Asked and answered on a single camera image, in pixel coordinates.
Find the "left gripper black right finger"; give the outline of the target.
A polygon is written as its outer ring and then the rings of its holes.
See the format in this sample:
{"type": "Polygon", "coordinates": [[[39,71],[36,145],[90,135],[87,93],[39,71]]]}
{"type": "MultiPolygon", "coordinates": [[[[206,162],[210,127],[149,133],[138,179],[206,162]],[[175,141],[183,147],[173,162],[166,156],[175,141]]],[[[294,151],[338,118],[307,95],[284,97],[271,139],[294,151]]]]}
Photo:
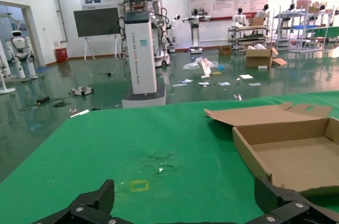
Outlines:
{"type": "Polygon", "coordinates": [[[255,177],[254,197],[263,215],[248,223],[338,223],[338,213],[311,203],[295,190],[255,177]]]}

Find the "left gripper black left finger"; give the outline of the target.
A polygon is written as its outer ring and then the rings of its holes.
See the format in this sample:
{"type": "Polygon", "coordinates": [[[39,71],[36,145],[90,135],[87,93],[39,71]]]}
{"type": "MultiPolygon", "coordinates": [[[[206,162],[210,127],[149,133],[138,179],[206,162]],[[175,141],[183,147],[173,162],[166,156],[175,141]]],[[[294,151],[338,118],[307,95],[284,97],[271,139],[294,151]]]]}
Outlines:
{"type": "Polygon", "coordinates": [[[114,180],[106,180],[98,190],[80,194],[68,207],[35,223],[111,223],[114,196],[114,180]]]}

